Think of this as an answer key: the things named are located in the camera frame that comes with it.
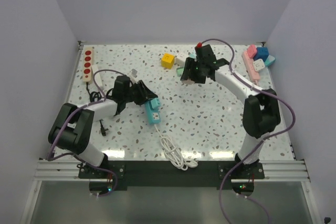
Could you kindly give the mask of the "peach starfish cube adapter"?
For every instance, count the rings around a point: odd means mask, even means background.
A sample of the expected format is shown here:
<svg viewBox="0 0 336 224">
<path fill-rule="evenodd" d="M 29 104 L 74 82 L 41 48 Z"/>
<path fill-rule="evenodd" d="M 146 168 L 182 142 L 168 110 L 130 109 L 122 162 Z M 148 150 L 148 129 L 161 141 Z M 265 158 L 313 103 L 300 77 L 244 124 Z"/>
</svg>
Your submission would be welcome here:
<svg viewBox="0 0 336 224">
<path fill-rule="evenodd" d="M 191 80 L 191 79 L 183 80 L 182 82 L 183 82 L 184 84 L 187 84 L 187 85 L 192 85 L 192 84 L 195 83 L 195 82 L 194 82 L 193 80 Z"/>
</svg>

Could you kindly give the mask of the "white green cube adapter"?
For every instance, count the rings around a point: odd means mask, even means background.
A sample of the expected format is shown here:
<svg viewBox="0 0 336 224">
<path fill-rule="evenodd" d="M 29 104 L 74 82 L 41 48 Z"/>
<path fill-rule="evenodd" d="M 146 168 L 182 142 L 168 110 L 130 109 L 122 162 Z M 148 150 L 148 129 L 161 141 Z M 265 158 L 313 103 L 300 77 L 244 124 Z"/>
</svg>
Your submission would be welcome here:
<svg viewBox="0 0 336 224">
<path fill-rule="evenodd" d="M 176 75 L 180 77 L 183 74 L 184 68 L 183 67 L 178 67 L 176 69 Z"/>
</svg>

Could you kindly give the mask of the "white cartoon cube adapter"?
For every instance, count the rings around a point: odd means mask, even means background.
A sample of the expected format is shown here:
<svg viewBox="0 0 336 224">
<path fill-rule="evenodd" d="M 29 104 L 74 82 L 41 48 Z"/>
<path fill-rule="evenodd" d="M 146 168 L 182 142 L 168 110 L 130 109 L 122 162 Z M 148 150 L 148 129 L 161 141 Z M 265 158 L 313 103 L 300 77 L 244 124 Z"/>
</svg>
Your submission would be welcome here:
<svg viewBox="0 0 336 224">
<path fill-rule="evenodd" d="M 188 55 L 186 54 L 178 54 L 175 56 L 175 63 L 179 65 L 180 67 L 183 67 L 185 65 L 187 57 Z"/>
</svg>

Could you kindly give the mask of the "teal power strip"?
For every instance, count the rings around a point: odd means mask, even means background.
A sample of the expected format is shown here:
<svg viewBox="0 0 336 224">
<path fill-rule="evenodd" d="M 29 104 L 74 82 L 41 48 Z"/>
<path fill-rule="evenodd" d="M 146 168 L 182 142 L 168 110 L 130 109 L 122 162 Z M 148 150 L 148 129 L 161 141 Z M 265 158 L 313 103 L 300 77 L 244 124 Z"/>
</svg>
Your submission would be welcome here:
<svg viewBox="0 0 336 224">
<path fill-rule="evenodd" d="M 275 62 L 276 58 L 272 55 L 269 55 L 267 59 L 264 61 L 266 67 L 271 66 Z"/>
<path fill-rule="evenodd" d="M 146 111 L 146 114 L 147 114 L 149 124 L 152 125 L 152 124 L 160 123 L 161 122 L 161 117 L 160 117 L 160 113 L 159 113 L 159 108 L 156 109 L 156 110 L 153 110 L 150 107 L 150 101 L 146 102 L 144 104 L 144 106 L 145 106 L 145 111 Z"/>
</svg>

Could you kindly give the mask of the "yellow cube plug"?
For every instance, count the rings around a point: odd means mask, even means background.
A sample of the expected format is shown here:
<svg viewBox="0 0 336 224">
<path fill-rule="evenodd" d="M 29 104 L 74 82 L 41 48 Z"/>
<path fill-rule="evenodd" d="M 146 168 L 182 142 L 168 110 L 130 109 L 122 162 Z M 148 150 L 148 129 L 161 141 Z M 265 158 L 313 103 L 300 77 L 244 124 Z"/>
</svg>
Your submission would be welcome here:
<svg viewBox="0 0 336 224">
<path fill-rule="evenodd" d="M 175 61 L 175 56 L 171 54 L 164 54 L 161 58 L 161 66 L 166 69 L 172 69 Z"/>
</svg>

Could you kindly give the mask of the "beige red power strip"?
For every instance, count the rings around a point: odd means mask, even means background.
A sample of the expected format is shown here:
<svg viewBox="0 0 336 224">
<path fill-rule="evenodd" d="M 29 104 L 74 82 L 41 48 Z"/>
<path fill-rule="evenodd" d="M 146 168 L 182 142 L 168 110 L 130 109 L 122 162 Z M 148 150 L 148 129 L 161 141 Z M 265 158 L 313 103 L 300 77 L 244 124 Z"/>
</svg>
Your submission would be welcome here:
<svg viewBox="0 0 336 224">
<path fill-rule="evenodd" d="M 91 83 L 92 82 L 92 65 L 94 59 L 94 49 L 92 47 L 87 47 L 83 49 L 82 52 L 83 60 L 82 60 L 82 81 Z"/>
</svg>

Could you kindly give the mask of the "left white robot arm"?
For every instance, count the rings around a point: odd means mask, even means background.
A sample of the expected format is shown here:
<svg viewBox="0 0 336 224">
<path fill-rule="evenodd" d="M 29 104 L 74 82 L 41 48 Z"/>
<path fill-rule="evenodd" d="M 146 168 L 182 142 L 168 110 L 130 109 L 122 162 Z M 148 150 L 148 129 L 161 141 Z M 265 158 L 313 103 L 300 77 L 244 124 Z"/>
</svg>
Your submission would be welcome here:
<svg viewBox="0 0 336 224">
<path fill-rule="evenodd" d="M 127 103 L 144 105 L 158 95 L 152 92 L 143 81 L 134 84 L 128 76 L 118 76 L 111 93 L 99 101 L 77 106 L 71 103 L 62 105 L 48 135 L 51 144 L 47 160 L 55 147 L 69 151 L 71 155 L 90 164 L 90 171 L 97 178 L 108 174 L 107 155 L 90 143 L 92 124 L 104 118 L 119 115 Z"/>
</svg>

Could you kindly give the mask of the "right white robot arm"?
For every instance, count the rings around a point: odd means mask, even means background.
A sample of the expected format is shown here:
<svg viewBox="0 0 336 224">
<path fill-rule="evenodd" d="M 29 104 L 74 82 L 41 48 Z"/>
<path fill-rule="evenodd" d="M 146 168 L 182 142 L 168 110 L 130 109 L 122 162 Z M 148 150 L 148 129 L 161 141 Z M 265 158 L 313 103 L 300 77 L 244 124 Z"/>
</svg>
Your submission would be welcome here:
<svg viewBox="0 0 336 224">
<path fill-rule="evenodd" d="M 243 103 L 243 128 L 246 135 L 236 154 L 241 161 L 234 165 L 234 173 L 239 178 L 246 178 L 253 171 L 251 164 L 259 159 L 264 138 L 281 122 L 275 90 L 263 89 L 239 74 L 234 75 L 225 59 L 219 60 L 219 67 L 213 63 L 202 64 L 191 57 L 179 60 L 178 63 L 184 67 L 181 81 L 204 84 L 210 78 L 227 88 Z"/>
</svg>

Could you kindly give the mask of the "white pink power strip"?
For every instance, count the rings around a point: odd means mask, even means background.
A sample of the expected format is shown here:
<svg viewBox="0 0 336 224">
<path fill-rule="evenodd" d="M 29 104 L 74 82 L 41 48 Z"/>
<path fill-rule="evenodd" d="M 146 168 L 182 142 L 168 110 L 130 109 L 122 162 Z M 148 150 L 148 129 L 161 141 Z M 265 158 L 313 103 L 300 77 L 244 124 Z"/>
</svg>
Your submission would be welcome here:
<svg viewBox="0 0 336 224">
<path fill-rule="evenodd" d="M 262 59 L 254 61 L 253 58 L 249 58 L 247 51 L 242 53 L 242 59 L 251 82 L 257 83 L 260 80 L 259 72 L 266 67 L 264 61 Z"/>
</svg>

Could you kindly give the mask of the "pink cube adapter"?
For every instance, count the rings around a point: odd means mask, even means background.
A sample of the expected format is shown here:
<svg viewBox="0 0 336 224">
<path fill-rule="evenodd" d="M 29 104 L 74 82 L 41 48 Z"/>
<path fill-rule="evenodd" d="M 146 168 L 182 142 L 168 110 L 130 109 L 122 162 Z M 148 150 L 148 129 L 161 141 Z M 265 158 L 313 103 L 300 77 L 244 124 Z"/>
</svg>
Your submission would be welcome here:
<svg viewBox="0 0 336 224">
<path fill-rule="evenodd" d="M 250 45 L 247 48 L 247 55 L 249 58 L 253 58 L 257 54 L 257 47 L 255 45 Z"/>
</svg>

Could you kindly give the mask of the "dark blue cube adapter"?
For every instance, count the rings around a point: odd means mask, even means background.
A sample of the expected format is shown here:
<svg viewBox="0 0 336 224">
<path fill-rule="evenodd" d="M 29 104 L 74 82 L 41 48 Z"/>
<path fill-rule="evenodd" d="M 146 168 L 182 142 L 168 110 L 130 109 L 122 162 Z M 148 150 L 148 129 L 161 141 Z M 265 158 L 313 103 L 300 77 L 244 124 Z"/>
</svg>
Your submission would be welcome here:
<svg viewBox="0 0 336 224">
<path fill-rule="evenodd" d="M 265 62 L 269 56 L 269 51 L 267 47 L 257 47 L 257 52 L 255 56 L 253 57 L 254 61 L 261 59 L 263 62 Z"/>
</svg>

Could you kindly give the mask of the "teal flat power strip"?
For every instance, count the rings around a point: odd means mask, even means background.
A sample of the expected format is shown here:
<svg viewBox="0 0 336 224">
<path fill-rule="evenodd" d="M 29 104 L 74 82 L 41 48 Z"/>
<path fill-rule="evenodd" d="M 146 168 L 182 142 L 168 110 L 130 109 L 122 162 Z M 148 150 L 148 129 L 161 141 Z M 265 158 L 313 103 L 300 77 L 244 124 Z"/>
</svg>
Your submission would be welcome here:
<svg viewBox="0 0 336 224">
<path fill-rule="evenodd" d="M 271 66 L 275 62 L 276 58 L 272 55 L 269 55 L 267 59 L 264 61 L 266 67 Z"/>
</svg>

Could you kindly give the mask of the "aluminium front rail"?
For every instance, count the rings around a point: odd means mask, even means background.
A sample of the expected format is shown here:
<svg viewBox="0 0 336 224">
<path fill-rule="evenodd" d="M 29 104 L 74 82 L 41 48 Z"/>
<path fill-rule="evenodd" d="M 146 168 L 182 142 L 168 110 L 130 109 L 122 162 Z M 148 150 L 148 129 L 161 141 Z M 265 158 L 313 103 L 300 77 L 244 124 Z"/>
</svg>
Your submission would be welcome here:
<svg viewBox="0 0 336 224">
<path fill-rule="evenodd" d="M 265 179 L 261 182 L 309 182 L 304 161 L 262 161 Z M 78 161 L 59 159 L 53 162 L 38 161 L 35 181 L 79 181 Z"/>
</svg>

